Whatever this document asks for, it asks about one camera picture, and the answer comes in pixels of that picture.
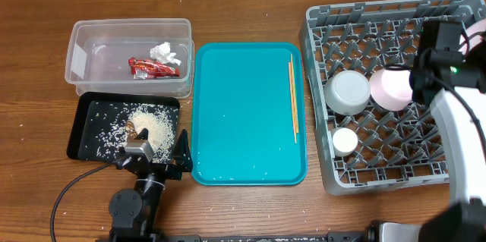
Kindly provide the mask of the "pink plate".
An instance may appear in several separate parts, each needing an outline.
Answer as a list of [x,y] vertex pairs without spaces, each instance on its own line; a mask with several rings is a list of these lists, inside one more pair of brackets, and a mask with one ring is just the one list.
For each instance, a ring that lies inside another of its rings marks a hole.
[[480,20],[466,29],[466,35],[469,39],[469,46],[467,46],[466,40],[463,36],[460,37],[460,48],[459,51],[462,54],[466,54],[468,51],[473,49],[477,44],[482,41],[481,34],[485,31],[486,19]]

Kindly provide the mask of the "red snack wrapper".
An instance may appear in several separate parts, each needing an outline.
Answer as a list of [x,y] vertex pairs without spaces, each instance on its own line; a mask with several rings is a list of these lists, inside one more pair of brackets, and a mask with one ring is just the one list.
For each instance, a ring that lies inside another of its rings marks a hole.
[[179,77],[179,69],[161,64],[151,59],[128,59],[131,74],[136,80],[157,79],[161,77]]

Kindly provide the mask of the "white tissue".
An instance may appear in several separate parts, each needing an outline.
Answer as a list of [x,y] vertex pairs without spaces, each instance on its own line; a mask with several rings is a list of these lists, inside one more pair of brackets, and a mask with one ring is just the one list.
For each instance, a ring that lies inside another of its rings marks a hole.
[[171,44],[169,42],[164,42],[150,50],[150,58],[160,64],[176,64],[180,66],[181,61],[175,56],[176,53],[171,50]]

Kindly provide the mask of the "pink small bowl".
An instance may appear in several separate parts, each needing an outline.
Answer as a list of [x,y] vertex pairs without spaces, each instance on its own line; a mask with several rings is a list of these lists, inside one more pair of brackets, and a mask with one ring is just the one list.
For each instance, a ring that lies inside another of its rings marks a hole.
[[410,71],[382,69],[374,72],[369,80],[371,98],[386,110],[403,110],[412,101],[409,77]]

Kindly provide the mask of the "grey bowl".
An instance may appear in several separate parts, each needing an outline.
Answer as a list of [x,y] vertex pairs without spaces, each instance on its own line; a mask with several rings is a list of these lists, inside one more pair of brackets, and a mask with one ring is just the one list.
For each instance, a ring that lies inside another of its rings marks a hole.
[[363,112],[371,97],[368,79],[357,71],[341,71],[324,85],[327,106],[340,115],[356,115]]

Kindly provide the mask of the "wooden chopstick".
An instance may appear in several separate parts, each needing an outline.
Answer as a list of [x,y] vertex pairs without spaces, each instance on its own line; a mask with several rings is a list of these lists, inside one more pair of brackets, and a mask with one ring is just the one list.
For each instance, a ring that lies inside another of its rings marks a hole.
[[292,61],[292,76],[293,76],[293,83],[294,83],[294,99],[295,99],[295,115],[297,119],[297,135],[299,133],[299,127],[298,127],[298,106],[297,106],[297,97],[296,97],[296,88],[295,88],[295,71],[294,71],[294,61],[293,61],[293,54],[290,54],[290,61]]
[[297,119],[295,113],[295,99],[294,99],[294,83],[293,83],[293,76],[292,76],[292,61],[288,63],[288,72],[289,72],[289,92],[290,92],[290,100],[291,100],[291,112],[292,112],[292,129],[293,129],[293,137],[294,143],[297,144]]

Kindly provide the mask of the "white cup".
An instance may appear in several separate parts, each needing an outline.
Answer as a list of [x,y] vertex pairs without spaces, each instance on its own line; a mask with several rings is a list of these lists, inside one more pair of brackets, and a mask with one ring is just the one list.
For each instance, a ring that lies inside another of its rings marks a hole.
[[350,155],[358,145],[357,134],[348,128],[339,127],[331,131],[331,140],[335,156]]

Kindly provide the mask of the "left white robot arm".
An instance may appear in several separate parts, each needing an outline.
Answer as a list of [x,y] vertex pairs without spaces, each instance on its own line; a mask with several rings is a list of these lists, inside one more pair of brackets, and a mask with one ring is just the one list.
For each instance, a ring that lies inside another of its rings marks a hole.
[[153,164],[154,151],[148,141],[149,131],[144,128],[126,146],[119,149],[118,158],[90,170],[68,183],[58,195],[49,221],[51,240],[55,241],[55,215],[67,191],[81,179],[114,165],[137,176],[132,189],[116,192],[109,202],[112,227],[109,241],[163,241],[163,235],[154,228],[159,202],[167,180],[180,180],[182,174],[191,172],[193,161],[189,149],[188,132],[183,130],[171,152],[172,161]]

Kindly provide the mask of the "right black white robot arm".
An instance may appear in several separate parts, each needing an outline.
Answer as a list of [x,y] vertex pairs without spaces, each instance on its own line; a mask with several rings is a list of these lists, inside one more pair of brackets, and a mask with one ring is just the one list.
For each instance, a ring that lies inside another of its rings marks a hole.
[[423,225],[384,222],[378,241],[485,239],[485,33],[423,30],[410,67],[412,99],[438,126],[450,175],[451,206]]

